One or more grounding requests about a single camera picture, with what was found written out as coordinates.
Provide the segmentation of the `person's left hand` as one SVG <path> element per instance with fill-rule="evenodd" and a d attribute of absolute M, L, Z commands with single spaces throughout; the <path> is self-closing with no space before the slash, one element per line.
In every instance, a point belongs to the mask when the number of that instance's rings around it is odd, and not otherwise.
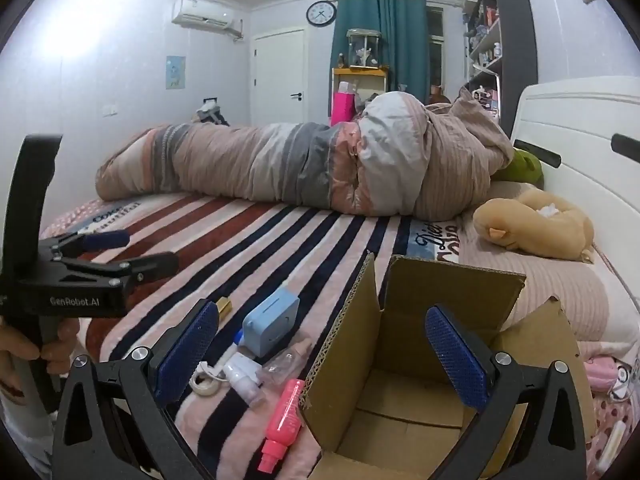
<path fill-rule="evenodd" d="M 35 361 L 40 356 L 47 362 L 47 372 L 52 376 L 65 375 L 70 371 L 79 332 L 78 318 L 64 318 L 58 324 L 55 341 L 45 344 L 41 350 L 23 334 L 1 321 L 1 392 L 13 403 L 25 405 L 25 395 L 14 366 L 15 360 Z"/>

